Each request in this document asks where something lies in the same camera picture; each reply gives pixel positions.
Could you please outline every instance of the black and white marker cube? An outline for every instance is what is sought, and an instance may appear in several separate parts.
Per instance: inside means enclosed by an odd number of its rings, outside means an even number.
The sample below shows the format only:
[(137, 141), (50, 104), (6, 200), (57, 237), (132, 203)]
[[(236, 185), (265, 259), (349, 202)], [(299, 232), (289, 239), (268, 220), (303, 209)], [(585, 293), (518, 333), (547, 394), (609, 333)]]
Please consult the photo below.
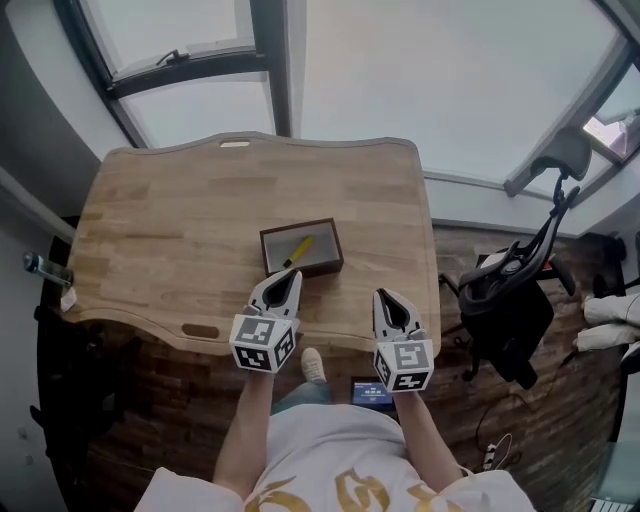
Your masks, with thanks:
[(238, 367), (277, 373), (296, 348), (296, 323), (279, 318), (236, 315), (229, 343)]
[(378, 343), (373, 366), (390, 393), (422, 391), (433, 374), (433, 344), (431, 340)]

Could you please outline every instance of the sneaker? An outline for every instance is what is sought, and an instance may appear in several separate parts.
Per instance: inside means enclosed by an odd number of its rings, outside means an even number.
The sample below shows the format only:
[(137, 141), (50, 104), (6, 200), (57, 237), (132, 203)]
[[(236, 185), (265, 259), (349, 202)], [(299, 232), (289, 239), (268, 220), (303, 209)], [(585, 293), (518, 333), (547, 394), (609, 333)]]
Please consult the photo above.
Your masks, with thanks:
[(300, 358), (300, 366), (302, 374), (307, 382), (323, 381), (327, 378), (324, 376), (324, 368), (322, 367), (322, 357), (315, 348), (305, 348)]

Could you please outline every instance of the window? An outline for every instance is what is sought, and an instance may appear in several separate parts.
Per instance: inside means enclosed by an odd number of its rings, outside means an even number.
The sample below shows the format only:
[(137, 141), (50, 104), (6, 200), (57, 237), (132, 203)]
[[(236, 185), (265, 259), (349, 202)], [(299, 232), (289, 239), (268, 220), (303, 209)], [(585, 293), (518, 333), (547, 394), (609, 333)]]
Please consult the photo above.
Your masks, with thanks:
[(115, 78), (174, 49), (254, 44), (249, 0), (83, 0), (82, 9)]
[(629, 68), (611, 96), (595, 116), (584, 125), (585, 131), (620, 157), (631, 153), (640, 143), (640, 71)]
[(226, 131), (291, 135), (285, 0), (54, 0), (134, 147)]
[(274, 133), (266, 73), (200, 78), (132, 94), (122, 103), (145, 135), (163, 148), (220, 132)]
[(425, 170), (495, 183), (617, 35), (581, 0), (323, 0), (305, 22), (302, 138), (406, 138)]

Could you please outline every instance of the smartphone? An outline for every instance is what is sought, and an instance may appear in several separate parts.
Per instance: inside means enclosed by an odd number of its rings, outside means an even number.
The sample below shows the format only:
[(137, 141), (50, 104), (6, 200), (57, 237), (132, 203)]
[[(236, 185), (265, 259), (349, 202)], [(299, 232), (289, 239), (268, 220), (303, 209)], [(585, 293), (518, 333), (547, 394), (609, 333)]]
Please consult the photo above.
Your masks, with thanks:
[(351, 404), (379, 412), (393, 412), (395, 405), (391, 393), (376, 377), (351, 379)]

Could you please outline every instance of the wooden tabletop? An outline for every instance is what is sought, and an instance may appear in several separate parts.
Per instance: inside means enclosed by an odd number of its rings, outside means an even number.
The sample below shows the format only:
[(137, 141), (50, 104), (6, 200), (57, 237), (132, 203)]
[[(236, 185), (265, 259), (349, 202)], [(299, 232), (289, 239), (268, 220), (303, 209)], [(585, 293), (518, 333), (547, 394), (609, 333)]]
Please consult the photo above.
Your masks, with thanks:
[(332, 217), (344, 266), (305, 279), (307, 344), (371, 351), (372, 294), (413, 302), (440, 350), (438, 278), (415, 145), (220, 134), (110, 152), (71, 249), (69, 321), (109, 319), (193, 352), (229, 354), (229, 333), (265, 278), (259, 231)]

